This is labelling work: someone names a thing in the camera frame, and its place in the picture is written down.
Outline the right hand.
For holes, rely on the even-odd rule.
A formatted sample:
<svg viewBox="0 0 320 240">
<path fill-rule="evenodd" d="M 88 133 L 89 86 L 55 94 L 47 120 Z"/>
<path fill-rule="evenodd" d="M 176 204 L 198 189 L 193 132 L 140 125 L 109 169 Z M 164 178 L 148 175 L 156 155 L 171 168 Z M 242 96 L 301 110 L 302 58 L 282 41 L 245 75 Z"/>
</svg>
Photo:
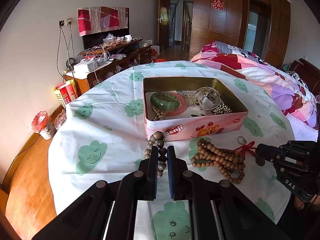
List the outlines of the right hand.
<svg viewBox="0 0 320 240">
<path fill-rule="evenodd" d="M 314 196 L 312 198 L 312 200 L 310 200 L 309 202 L 303 202 L 301 201 L 299 198 L 295 197 L 294 199 L 294 206 L 297 210 L 302 210 L 304 209 L 304 207 L 310 204 L 316 211 L 319 211 L 319 207 L 320 207 L 320 197 L 319 196 Z"/>
</svg>

